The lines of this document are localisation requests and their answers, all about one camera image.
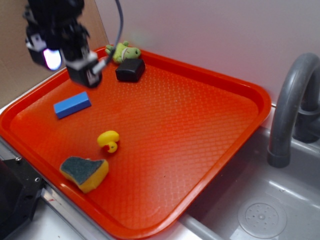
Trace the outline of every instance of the stuffed frog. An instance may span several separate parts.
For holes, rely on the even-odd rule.
[[[128,46],[128,41],[124,41],[123,43],[118,43],[116,45],[116,49],[112,57],[113,61],[116,64],[121,64],[125,59],[138,59],[140,57],[141,51],[138,48]],[[113,49],[113,46],[107,45],[105,47],[105,52],[110,55]]]

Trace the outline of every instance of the sink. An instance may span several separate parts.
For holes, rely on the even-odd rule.
[[[224,240],[320,239],[320,151],[292,140],[290,164],[275,168],[269,136],[259,128],[186,213]]]

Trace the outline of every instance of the blue foam block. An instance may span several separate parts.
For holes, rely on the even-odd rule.
[[[85,91],[53,105],[54,112],[59,119],[90,106],[91,102]]]

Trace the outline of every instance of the sponge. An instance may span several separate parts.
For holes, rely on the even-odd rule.
[[[60,172],[86,194],[100,185],[109,172],[109,164],[104,159],[93,161],[71,156],[61,164]]]

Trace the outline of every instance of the sink drain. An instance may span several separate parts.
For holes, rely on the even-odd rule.
[[[287,215],[277,202],[269,198],[256,197],[240,207],[238,221],[243,230],[251,236],[270,239],[285,229]]]

